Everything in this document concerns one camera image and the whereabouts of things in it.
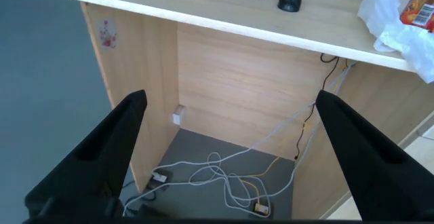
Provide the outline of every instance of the yellow cable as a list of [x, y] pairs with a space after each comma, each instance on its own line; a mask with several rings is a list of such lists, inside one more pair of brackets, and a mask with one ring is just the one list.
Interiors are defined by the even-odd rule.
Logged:
[[[342, 82], [343, 82], [343, 79], [341, 79], [340, 82], [336, 83], [336, 85], [335, 85], [335, 87], [334, 87], [334, 89], [333, 89], [333, 92], [334, 92], [334, 93], [337, 91], [338, 87], [340, 86], [340, 84], [341, 84]], [[303, 126], [304, 126], [304, 127], [308, 127], [308, 128], [313, 128], [313, 125], [310, 124], [310, 123], [307, 123], [307, 122], [303, 122]], [[283, 140], [282, 140], [280, 143], [278, 143], [277, 145], [280, 145], [280, 144], [282, 144], [282, 143], [284, 143], [284, 142], [289, 142], [292, 138], [293, 138], [293, 136], [289, 136], [289, 137], [283, 139]], [[264, 175], [265, 175], [265, 174], [270, 170], [271, 166], [273, 166], [273, 164], [274, 164], [278, 159], [280, 159], [280, 157], [276, 157], [276, 158], [275, 158], [275, 159], [274, 159], [274, 160], [269, 164], [269, 167], [267, 167], [267, 169], [266, 169], [263, 173], [261, 173], [261, 174], [255, 174], [255, 175], [250, 175], [250, 176], [256, 176], [256, 177], [264, 176]]]
[[[341, 78], [340, 81], [339, 81], [338, 83], [336, 83], [336, 85], [335, 85], [335, 87], [334, 87], [334, 89], [333, 89], [333, 93], [335, 93], [335, 92], [337, 91], [338, 87], [341, 85], [342, 82], [343, 82], [343, 78]], [[313, 128], [313, 125], [312, 125], [312, 124], [310, 124], [310, 123], [306, 123], [306, 122], [303, 122], [303, 126], [304, 126], [304, 127], [308, 127], [308, 128]], [[278, 143], [277, 145], [280, 145], [280, 144], [282, 144], [282, 143], [284, 143], [284, 142], [289, 142], [292, 138], [293, 138], [293, 136], [289, 136], [289, 137], [283, 139], [283, 140], [282, 140], [280, 143]], [[276, 158], [275, 158], [275, 159], [274, 159], [274, 160], [269, 164], [269, 167], [267, 167], [267, 169], [266, 169], [263, 173], [261, 173], [261, 174], [255, 174], [255, 175], [250, 175], [250, 176], [256, 176], [256, 177], [264, 176], [264, 175], [265, 175], [265, 174], [270, 170], [271, 166], [273, 166], [273, 164], [274, 164], [278, 159], [280, 159], [280, 157], [276, 157]], [[256, 195], [259, 197], [259, 190], [258, 190], [258, 188], [255, 186], [255, 184], [253, 184], [253, 183], [249, 183], [248, 181], [245, 181], [245, 180], [241, 180], [241, 182], [246, 183], [246, 184], [252, 186], [252, 187], [256, 190]]]
[[245, 183], [245, 184], [248, 184], [248, 185], [250, 185], [250, 186], [252, 186], [255, 190], [256, 190], [256, 196], [258, 196], [258, 204], [260, 204], [260, 202], [259, 202], [259, 190], [258, 190], [258, 188], [255, 186], [255, 184], [253, 184], [253, 183], [249, 183], [248, 181], [245, 181], [245, 180], [241, 180], [243, 183]]

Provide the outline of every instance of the sticker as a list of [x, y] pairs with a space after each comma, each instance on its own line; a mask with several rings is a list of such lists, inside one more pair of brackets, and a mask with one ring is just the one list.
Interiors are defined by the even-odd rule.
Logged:
[[115, 20], [107, 18], [98, 25], [100, 29], [100, 40], [103, 49], [116, 47], [117, 34]]

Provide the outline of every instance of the snack package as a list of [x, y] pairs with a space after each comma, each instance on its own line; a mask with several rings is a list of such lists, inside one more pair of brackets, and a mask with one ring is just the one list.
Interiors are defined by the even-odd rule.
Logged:
[[410, 0], [402, 11], [401, 21], [434, 31], [434, 0]]

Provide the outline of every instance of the white plastic bag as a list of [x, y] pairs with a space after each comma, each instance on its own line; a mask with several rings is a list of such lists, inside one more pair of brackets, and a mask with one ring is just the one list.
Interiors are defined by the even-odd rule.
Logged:
[[399, 51], [422, 79], [434, 81], [434, 34], [399, 19], [409, 0], [363, 0], [359, 17], [377, 37], [374, 48], [380, 52]]

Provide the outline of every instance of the desk side panel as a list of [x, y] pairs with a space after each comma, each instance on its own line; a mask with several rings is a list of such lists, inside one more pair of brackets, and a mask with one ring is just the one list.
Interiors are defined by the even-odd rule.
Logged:
[[[177, 24], [99, 5], [81, 7], [111, 106], [130, 92], [146, 91], [148, 107], [130, 163], [142, 191], [179, 129], [172, 119], [179, 104]], [[101, 31], [115, 37], [109, 47]]]
[[[406, 147], [434, 110], [434, 85], [417, 75], [359, 63], [340, 97], [392, 141]], [[326, 218], [351, 196], [327, 133], [321, 125], [296, 172], [293, 217]]]

